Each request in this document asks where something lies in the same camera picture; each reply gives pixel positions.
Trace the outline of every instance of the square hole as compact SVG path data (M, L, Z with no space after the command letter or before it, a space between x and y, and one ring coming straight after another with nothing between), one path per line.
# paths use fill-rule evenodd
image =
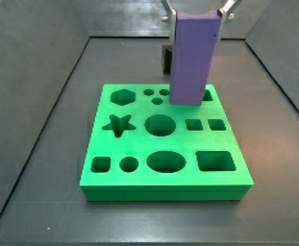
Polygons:
M110 169L110 158L96 157L92 159L90 171L93 173L106 173Z
M208 125L212 131L225 131L225 126L221 119L209 119Z
M203 130L203 125L201 125L200 119L185 119L184 125L189 131L201 131Z
M199 170L235 171L235 163L227 151L197 151L195 153Z
M204 93L204 97L203 97L203 101L213 101L211 92L205 89L205 93Z

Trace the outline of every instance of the gray table surface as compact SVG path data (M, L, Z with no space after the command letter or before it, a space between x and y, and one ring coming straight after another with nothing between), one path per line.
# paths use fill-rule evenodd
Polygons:
M92 202L78 178L102 84L168 83L167 39L92 39L0 218L0 245L299 243L299 114L243 41L223 41L216 86L255 185L240 202Z

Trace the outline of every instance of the star-shaped hole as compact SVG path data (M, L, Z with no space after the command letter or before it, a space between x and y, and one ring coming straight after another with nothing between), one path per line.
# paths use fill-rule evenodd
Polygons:
M105 126L102 126L102 130L110 130L113 131L114 137L118 138L122 135L122 131L125 130L135 130L136 127L129 124L129 119L131 119L131 115L126 114L124 115L121 118L118 118L117 116L114 116L113 114L109 116L110 119L110 123L106 124Z

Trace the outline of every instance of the small circular hole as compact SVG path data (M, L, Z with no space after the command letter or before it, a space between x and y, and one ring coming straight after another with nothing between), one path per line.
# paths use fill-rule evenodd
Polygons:
M161 96L168 96L168 95L169 95L169 90L168 90L168 89L160 89L160 90L159 90L159 94L160 94Z
M152 103L155 104L155 105L160 105L161 103L163 103L163 99L160 99L160 98L153 98L152 100Z
M126 157L120 161L120 169L126 173L133 172L137 166L139 166L139 162L132 157Z
M151 89L145 89L145 90L144 90L144 94L145 94L147 96L152 96L152 95L153 95L153 91L152 91Z

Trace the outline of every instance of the purple rectangular prism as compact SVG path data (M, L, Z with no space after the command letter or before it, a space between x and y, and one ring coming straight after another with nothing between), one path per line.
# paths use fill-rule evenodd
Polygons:
M220 17L177 12L172 57L171 104L200 105L216 45Z

